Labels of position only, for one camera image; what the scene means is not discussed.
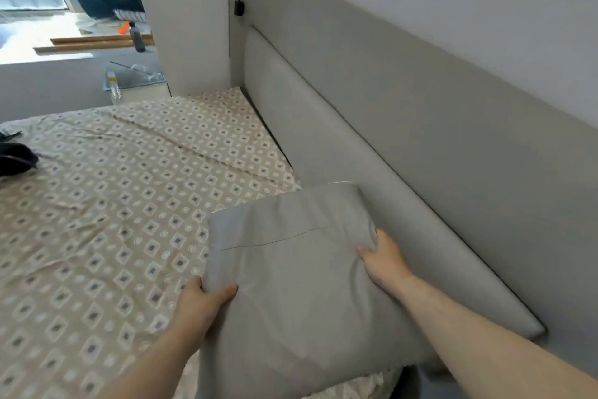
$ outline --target person's right arm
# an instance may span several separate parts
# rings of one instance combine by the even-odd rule
[[[405,305],[471,399],[598,398],[596,380],[416,277],[377,233],[376,251],[358,248],[368,274]]]

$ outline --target gray pillow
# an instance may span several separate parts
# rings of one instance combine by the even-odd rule
[[[358,188],[334,183],[216,212],[207,292],[239,284],[200,350],[201,399],[297,399],[434,356],[355,247],[377,244]]]

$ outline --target hand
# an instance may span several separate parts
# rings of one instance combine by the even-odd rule
[[[239,285],[229,284],[218,292],[206,294],[202,290],[202,279],[193,276],[181,292],[175,315],[168,324],[166,333],[183,342],[185,347],[188,347],[188,355],[191,357],[199,350],[220,307],[232,299],[238,289]]]
[[[382,229],[377,229],[378,248],[372,251],[362,246],[357,248],[357,254],[363,259],[365,271],[370,278],[391,295],[397,296],[401,284],[415,275],[401,256],[399,246]]]

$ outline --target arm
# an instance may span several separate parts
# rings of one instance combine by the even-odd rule
[[[170,399],[189,358],[198,351],[220,306],[233,298],[230,284],[213,294],[194,276],[181,293],[175,315],[160,339],[123,376],[102,389],[100,399]]]
[[[368,274],[405,305],[469,397],[598,397],[596,380],[417,278],[399,247],[385,232],[377,233],[377,251],[358,248]]]

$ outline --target mattress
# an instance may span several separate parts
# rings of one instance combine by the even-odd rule
[[[40,156],[0,178],[0,394],[92,397],[168,325],[213,211],[298,189],[239,88],[4,123]],[[194,396],[198,357],[176,398]],[[388,397],[399,371],[316,395]]]

